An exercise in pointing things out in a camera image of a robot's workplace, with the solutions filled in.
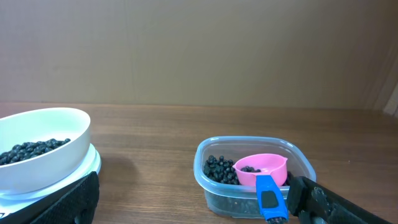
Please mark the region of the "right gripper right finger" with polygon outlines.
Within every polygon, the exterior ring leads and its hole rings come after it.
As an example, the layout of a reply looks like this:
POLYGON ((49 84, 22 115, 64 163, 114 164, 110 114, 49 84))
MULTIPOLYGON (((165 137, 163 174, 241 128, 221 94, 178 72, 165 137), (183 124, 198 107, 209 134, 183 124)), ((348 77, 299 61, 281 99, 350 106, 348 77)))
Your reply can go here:
POLYGON ((287 209, 300 223, 390 224, 303 176, 290 180, 287 209))

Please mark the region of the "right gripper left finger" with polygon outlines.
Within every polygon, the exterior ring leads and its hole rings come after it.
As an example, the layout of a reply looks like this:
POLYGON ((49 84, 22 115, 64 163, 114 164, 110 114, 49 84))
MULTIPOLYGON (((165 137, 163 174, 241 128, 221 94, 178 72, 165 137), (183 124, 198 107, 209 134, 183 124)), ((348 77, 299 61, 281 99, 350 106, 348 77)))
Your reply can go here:
POLYGON ((92 224, 100 196, 95 171, 1 219, 1 224, 92 224))

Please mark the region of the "pink scoop with blue handle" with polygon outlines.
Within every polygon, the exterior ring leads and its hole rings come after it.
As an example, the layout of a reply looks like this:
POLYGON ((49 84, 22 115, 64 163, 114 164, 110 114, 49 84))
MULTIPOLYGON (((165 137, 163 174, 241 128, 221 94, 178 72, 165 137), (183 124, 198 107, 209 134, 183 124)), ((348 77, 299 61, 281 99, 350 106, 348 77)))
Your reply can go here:
POLYGON ((289 213, 280 187, 287 180, 287 158, 278 154, 255 154, 233 167, 241 185, 255 186, 259 213, 267 223, 286 223, 289 213))

